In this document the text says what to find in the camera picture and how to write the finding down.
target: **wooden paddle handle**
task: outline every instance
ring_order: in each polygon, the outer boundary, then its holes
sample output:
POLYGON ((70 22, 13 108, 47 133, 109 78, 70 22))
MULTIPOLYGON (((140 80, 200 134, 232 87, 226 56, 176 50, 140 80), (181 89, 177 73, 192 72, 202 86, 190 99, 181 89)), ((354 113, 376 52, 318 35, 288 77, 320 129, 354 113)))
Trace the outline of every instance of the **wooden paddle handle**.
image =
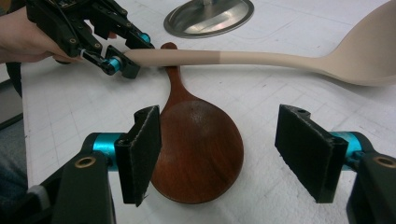
POLYGON ((266 52, 237 52, 185 49, 130 49, 125 55, 140 66, 195 64, 261 64, 319 72, 322 58, 266 52))

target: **beige spoon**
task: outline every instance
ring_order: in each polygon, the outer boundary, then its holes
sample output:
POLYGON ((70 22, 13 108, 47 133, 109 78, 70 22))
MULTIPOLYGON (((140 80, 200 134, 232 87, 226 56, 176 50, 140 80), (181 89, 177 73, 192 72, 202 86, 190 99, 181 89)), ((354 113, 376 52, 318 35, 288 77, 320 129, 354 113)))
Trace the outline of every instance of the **beige spoon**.
POLYGON ((140 66, 263 64, 303 69, 363 86, 392 85, 396 83, 396 1, 371 12, 332 53, 320 58, 181 49, 131 49, 125 55, 140 66))

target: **human hand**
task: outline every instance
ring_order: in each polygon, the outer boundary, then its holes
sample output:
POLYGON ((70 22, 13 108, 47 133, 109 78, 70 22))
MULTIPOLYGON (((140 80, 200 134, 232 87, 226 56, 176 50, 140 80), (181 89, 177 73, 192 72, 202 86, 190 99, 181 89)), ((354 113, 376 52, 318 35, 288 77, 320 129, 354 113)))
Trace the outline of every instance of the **human hand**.
POLYGON ((80 58, 71 58, 58 45, 27 19, 26 7, 0 17, 0 63, 34 63, 49 56, 73 63, 80 58))

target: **robotic hand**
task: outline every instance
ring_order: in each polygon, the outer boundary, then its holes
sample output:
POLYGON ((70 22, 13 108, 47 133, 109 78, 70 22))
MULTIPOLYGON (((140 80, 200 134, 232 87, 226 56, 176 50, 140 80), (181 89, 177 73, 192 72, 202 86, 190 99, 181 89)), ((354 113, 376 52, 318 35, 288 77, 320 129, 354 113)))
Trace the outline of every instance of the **robotic hand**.
POLYGON ((128 12, 113 0, 27 0, 28 19, 44 31, 70 57, 81 57, 108 74, 118 71, 135 78, 140 67, 112 46, 101 56, 102 45, 85 29, 90 20, 94 33, 107 39, 110 32, 126 39, 130 49, 153 49, 149 35, 127 19, 128 12))

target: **white surface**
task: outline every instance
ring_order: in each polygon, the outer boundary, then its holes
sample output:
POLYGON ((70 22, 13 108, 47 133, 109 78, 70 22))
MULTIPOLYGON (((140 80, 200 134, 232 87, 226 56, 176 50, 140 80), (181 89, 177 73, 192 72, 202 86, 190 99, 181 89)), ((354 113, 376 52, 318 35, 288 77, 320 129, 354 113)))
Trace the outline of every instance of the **white surface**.
MULTIPOLYGON (((185 1, 126 1, 129 19, 153 44, 180 49, 271 51, 318 57, 384 0, 253 1, 250 21, 225 35, 181 39, 163 29, 165 16, 185 1)), ((127 50, 124 40, 103 41, 127 50)), ((23 112, 29 185, 39 184, 79 152, 89 133, 127 132, 133 113, 166 103, 169 82, 162 68, 142 68, 136 79, 105 75, 90 63, 52 59, 22 67, 23 112)), ((347 223, 346 205, 355 175, 343 172, 332 204, 316 204, 279 157, 274 142, 279 104, 312 113, 327 131, 365 134, 381 153, 396 157, 396 87, 367 88, 327 77, 270 66, 184 66, 194 95, 223 109, 244 141, 240 176, 210 203, 165 199, 154 187, 142 205, 122 204, 117 173, 110 182, 119 223, 347 223)))
POLYGON ((9 80, 7 67, 5 63, 0 63, 0 83, 9 80))

